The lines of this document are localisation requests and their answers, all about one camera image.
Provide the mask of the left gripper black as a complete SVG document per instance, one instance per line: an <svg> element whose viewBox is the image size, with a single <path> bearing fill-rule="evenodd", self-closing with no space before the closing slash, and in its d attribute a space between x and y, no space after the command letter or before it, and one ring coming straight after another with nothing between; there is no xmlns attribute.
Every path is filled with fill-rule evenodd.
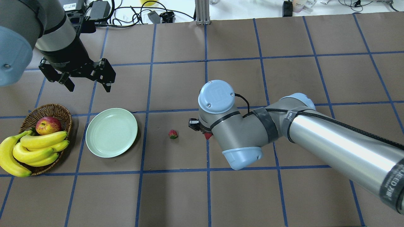
<svg viewBox="0 0 404 227"><path fill-rule="evenodd" d="M49 82L64 84L73 92L75 84L70 78L87 78L102 84L106 92L111 91L115 70L106 58L93 61L81 41L73 41L61 50L39 52L43 55L39 69Z"/></svg>

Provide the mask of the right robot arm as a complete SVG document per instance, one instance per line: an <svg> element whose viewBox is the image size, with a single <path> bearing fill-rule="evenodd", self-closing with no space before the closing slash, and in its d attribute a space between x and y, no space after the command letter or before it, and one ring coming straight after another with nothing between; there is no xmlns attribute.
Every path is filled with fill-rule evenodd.
<svg viewBox="0 0 404 227"><path fill-rule="evenodd" d="M317 112L303 93L246 115L235 105L237 96L229 83L208 81L198 95L198 118L188 122L189 128L206 138L216 138L233 170L260 160L263 146L284 137L403 214L402 144Z"/></svg>

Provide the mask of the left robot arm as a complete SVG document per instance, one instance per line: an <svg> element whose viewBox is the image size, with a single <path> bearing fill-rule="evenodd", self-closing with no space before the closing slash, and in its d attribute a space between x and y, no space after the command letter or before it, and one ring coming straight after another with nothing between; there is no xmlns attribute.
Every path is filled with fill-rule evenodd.
<svg viewBox="0 0 404 227"><path fill-rule="evenodd" d="M116 73L105 58L90 59L81 33L93 33L96 23L85 13L72 24L58 0L2 0L0 24L0 85L17 83L37 48L43 58L39 70L49 82L58 82L70 92L75 88L71 78L87 78L100 83L110 92Z"/></svg>

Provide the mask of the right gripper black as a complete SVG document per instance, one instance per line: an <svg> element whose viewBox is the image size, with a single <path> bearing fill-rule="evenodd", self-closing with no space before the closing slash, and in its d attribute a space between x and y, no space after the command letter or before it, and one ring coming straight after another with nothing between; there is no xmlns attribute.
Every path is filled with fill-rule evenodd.
<svg viewBox="0 0 404 227"><path fill-rule="evenodd" d="M199 119L189 118L188 127L194 131L200 131L202 133L211 133L211 129L202 125Z"/></svg>

